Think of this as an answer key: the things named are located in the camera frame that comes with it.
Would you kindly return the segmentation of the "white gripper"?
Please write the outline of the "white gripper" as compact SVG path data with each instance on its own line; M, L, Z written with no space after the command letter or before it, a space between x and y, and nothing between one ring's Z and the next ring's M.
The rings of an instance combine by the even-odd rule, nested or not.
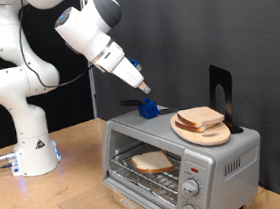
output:
M144 82L142 74L126 58L122 48L116 42L112 42L103 54L93 60L93 64L105 72L114 74L128 85L139 88L145 94L149 94L150 87Z

